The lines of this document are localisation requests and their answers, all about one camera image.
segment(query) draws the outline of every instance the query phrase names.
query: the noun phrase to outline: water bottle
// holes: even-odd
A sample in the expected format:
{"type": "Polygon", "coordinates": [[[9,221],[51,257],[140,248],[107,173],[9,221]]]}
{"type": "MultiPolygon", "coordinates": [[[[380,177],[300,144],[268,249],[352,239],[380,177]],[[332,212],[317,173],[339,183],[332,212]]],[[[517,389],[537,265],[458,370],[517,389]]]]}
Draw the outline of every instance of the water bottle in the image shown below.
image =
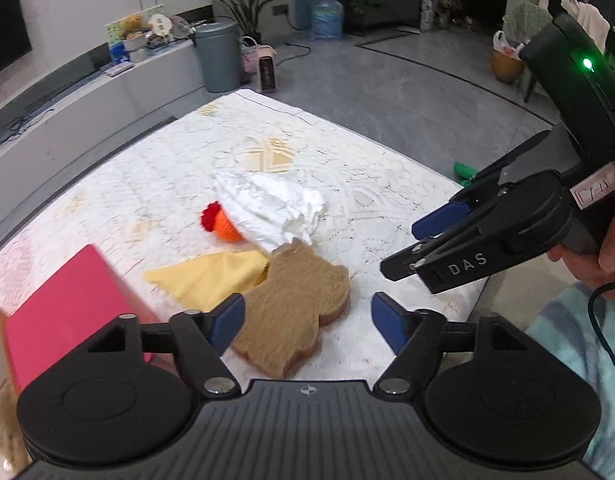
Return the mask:
{"type": "Polygon", "coordinates": [[[312,38],[334,40],[343,36],[343,5],[338,0],[315,0],[312,6],[312,38]]]}

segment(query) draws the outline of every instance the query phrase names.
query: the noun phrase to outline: orange pot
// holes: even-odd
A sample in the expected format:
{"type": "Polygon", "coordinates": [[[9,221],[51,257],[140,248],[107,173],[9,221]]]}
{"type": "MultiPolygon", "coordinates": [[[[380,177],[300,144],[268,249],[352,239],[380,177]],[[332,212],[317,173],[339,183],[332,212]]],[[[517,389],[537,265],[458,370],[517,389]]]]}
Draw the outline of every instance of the orange pot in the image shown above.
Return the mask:
{"type": "Polygon", "coordinates": [[[520,59],[511,56],[505,56],[498,50],[492,48],[492,57],[490,58],[490,66],[494,77],[504,83],[514,83],[516,79],[523,73],[525,65],[520,59]]]}

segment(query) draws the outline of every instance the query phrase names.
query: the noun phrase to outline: round black disc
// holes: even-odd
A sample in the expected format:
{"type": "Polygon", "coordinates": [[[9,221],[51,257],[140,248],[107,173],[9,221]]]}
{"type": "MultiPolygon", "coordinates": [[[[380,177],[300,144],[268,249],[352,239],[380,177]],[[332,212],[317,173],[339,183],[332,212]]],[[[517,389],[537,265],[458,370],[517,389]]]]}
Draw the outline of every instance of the round black disc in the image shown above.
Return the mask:
{"type": "Polygon", "coordinates": [[[439,374],[425,410],[441,437],[463,452],[520,468],[580,458],[600,420],[594,391],[569,370],[500,355],[439,374]]]}
{"type": "Polygon", "coordinates": [[[184,429],[192,409],[187,386],[161,368],[115,357],[59,362],[23,390],[18,421],[33,454],[61,465],[119,464],[184,429]]]}

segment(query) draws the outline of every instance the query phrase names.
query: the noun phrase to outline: table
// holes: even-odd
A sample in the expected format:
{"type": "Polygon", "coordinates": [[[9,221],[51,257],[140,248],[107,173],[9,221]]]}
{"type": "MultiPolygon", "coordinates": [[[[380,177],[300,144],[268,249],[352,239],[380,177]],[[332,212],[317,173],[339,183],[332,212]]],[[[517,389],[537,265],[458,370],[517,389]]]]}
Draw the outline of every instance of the table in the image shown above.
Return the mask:
{"type": "MultiPolygon", "coordinates": [[[[327,212],[314,236],[318,254],[350,269],[351,304],[321,330],[297,380],[366,379],[373,384],[393,355],[370,317],[382,290],[408,309],[433,308],[465,320],[483,281],[437,296],[412,277],[393,283],[379,262],[413,242],[411,224],[441,206],[459,185],[341,126],[249,90],[221,97],[140,140],[51,203],[0,251],[0,307],[12,313],[88,243],[168,319],[182,307],[143,281],[149,269],[221,250],[198,215],[212,193],[212,171],[282,174],[318,189],[327,212]]],[[[242,386],[260,372],[228,350],[242,386]]]]}

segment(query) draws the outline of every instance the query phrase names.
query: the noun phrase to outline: gray trash can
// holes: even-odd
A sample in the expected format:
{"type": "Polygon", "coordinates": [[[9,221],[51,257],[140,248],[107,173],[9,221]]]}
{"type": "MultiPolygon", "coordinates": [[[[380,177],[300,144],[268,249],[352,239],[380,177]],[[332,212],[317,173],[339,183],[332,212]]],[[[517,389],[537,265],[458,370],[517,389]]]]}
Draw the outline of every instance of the gray trash can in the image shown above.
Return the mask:
{"type": "Polygon", "coordinates": [[[196,27],[196,51],[208,92],[229,92],[241,86],[241,48],[236,22],[219,18],[196,27]]]}

